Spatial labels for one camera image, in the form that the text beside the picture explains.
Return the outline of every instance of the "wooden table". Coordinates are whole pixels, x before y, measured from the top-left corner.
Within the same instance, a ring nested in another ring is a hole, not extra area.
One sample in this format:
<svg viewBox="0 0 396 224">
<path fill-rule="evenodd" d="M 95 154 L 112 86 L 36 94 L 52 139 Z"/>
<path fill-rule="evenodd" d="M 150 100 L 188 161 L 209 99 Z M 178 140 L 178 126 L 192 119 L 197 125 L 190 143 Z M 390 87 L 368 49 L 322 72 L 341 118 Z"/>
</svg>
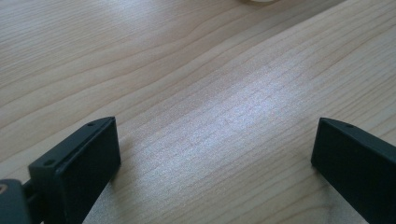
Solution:
<svg viewBox="0 0 396 224">
<path fill-rule="evenodd" d="M 0 178 L 116 116 L 85 223 L 365 223 L 311 167 L 318 119 L 396 145 L 396 1 L 0 2 Z"/>
</svg>

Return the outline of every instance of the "black plastic part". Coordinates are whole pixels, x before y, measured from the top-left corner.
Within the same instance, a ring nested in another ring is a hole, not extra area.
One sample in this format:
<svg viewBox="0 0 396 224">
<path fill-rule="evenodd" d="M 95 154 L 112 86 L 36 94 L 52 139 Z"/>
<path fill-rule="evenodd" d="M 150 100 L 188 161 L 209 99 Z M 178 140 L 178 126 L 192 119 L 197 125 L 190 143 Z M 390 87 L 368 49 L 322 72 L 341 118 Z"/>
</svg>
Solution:
<svg viewBox="0 0 396 224">
<path fill-rule="evenodd" d="M 29 165 L 46 224 L 78 224 L 120 168 L 115 118 L 88 123 Z"/>
<path fill-rule="evenodd" d="M 23 190 L 29 207 L 32 224 L 41 223 L 44 219 L 45 212 L 47 211 L 43 197 L 33 188 L 32 180 L 27 181 L 23 185 Z"/>
<path fill-rule="evenodd" d="M 1 224 L 32 223 L 20 181 L 0 180 L 0 213 Z"/>
<path fill-rule="evenodd" d="M 311 162 L 369 223 L 396 223 L 396 147 L 320 119 Z"/>
</svg>

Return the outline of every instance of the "black plastic block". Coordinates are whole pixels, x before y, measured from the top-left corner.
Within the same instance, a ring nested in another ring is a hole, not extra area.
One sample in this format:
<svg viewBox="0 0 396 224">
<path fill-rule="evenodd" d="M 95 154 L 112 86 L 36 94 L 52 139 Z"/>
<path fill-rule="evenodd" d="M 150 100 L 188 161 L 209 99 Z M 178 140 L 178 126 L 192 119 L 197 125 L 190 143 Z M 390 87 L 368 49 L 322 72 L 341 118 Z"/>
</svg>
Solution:
<svg viewBox="0 0 396 224">
<path fill-rule="evenodd" d="M 350 124 L 320 119 L 311 161 L 369 223 L 396 223 L 396 147 Z"/>
<path fill-rule="evenodd" d="M 47 204 L 45 223 L 82 223 L 119 167 L 114 118 L 84 125 L 30 164 L 33 187 Z"/>
</svg>

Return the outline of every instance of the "wood grain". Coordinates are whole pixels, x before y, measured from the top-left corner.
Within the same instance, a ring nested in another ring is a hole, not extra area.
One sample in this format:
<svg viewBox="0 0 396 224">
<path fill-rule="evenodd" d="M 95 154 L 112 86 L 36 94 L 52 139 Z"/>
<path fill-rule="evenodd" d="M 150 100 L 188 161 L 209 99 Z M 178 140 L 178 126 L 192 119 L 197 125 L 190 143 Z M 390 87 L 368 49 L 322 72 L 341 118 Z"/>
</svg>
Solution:
<svg viewBox="0 0 396 224">
<path fill-rule="evenodd" d="M 0 178 L 116 116 L 85 223 L 365 223 L 310 165 L 318 118 L 396 145 L 393 0 L 0 1 Z"/>
</svg>

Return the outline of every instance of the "screw hole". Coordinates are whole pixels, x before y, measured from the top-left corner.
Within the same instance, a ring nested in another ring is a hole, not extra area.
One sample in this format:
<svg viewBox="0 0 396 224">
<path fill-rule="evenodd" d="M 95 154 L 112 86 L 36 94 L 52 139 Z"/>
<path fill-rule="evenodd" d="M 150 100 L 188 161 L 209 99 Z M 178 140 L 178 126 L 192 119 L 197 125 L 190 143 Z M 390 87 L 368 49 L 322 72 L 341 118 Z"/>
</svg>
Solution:
<svg viewBox="0 0 396 224">
<path fill-rule="evenodd" d="M 4 193 L 7 190 L 7 185 L 0 184 L 0 194 Z"/>
<path fill-rule="evenodd" d="M 49 161 L 44 162 L 44 165 L 49 166 L 49 165 L 52 165 L 53 163 L 55 163 L 55 160 L 49 160 Z"/>
</svg>

